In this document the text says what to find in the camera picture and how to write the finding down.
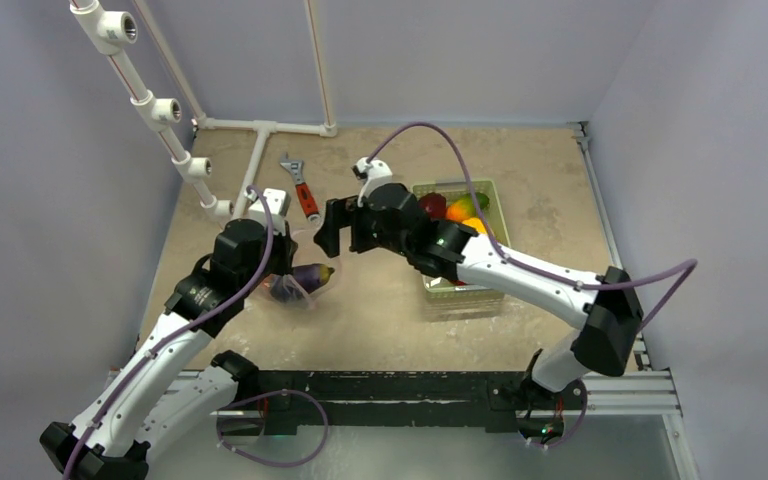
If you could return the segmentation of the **orange green mango toy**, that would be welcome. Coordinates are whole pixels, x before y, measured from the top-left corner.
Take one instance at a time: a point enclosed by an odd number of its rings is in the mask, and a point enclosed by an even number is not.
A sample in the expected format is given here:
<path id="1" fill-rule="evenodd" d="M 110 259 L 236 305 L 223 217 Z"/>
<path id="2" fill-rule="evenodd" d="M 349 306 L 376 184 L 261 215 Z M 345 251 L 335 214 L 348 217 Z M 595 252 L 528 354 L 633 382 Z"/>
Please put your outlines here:
<path id="1" fill-rule="evenodd" d="M 463 223 L 470 218 L 477 218 L 478 212 L 485 212 L 490 205 L 490 199 L 487 195 L 477 192 L 476 199 L 478 206 L 475 206 L 472 196 L 467 193 L 451 202 L 445 212 L 447 220 Z"/>

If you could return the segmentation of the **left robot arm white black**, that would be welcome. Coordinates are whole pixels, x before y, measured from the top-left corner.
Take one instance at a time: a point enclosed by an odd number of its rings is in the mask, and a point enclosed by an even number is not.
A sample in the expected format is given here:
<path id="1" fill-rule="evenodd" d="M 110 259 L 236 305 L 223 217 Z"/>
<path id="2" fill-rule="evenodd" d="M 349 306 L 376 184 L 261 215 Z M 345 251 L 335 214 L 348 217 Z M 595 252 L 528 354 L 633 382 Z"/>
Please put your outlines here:
<path id="1" fill-rule="evenodd" d="M 66 479 L 144 479 L 211 412 L 244 409 L 261 393 L 259 369 L 233 351 L 176 393 L 182 370 L 244 308 L 271 274 L 287 273 L 297 244 L 281 218 L 233 220 L 175 287 L 147 340 L 103 393 L 70 422 L 53 422 L 40 443 Z"/>

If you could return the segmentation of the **purple eggplant toy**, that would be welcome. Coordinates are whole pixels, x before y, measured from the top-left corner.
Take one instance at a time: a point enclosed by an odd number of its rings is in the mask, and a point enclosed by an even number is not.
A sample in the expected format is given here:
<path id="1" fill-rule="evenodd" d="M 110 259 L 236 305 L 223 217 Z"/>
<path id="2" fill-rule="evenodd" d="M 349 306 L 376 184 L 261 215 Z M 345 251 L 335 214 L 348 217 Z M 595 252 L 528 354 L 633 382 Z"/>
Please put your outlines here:
<path id="1" fill-rule="evenodd" d="M 299 265 L 290 274 L 273 276 L 269 294 L 285 304 L 308 301 L 330 282 L 335 272 L 335 268 L 323 263 Z"/>

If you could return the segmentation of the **clear zip top bag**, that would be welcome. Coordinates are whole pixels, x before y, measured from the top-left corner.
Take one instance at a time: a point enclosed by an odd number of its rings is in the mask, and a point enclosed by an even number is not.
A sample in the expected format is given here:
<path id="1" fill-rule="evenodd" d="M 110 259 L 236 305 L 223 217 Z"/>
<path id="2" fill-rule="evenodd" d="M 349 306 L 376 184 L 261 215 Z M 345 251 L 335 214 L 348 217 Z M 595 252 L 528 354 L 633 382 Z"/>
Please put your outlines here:
<path id="1" fill-rule="evenodd" d="M 291 232 L 297 243 L 289 274 L 271 274 L 262 281 L 255 293 L 269 306 L 290 310 L 314 310 L 324 303 L 324 297 L 335 289 L 342 277 L 340 257 L 330 258 L 314 242 L 315 228 Z"/>

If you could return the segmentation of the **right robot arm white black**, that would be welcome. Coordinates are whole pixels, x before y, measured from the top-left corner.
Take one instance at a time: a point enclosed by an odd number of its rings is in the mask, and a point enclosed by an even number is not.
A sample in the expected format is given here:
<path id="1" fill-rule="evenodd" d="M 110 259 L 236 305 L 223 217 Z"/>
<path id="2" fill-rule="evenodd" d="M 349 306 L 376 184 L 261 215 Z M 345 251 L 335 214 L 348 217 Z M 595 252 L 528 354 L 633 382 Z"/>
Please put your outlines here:
<path id="1" fill-rule="evenodd" d="M 604 274 L 569 271 L 509 248 L 464 224 L 434 219 L 417 197 L 398 183 L 327 202 L 314 242 L 330 258 L 339 256 L 340 232 L 350 231 L 349 249 L 385 249 L 402 256 L 428 277 L 486 287 L 537 306 L 560 318 L 573 333 L 536 353 L 521 392 L 536 407 L 556 399 L 589 372 L 620 377 L 639 327 L 642 310 L 635 291 L 620 288 L 628 274 L 615 267 Z"/>

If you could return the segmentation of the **dark red apple toy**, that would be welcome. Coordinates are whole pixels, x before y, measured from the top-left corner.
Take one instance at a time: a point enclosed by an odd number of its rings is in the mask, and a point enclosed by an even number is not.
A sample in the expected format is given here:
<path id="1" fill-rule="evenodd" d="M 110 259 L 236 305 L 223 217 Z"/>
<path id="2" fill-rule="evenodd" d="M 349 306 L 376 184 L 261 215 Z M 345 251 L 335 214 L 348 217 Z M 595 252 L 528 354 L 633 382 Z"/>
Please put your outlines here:
<path id="1" fill-rule="evenodd" d="M 433 220 L 444 219 L 446 217 L 448 205 L 446 198 L 437 192 L 431 192 L 423 195 L 418 200 L 419 206 Z"/>

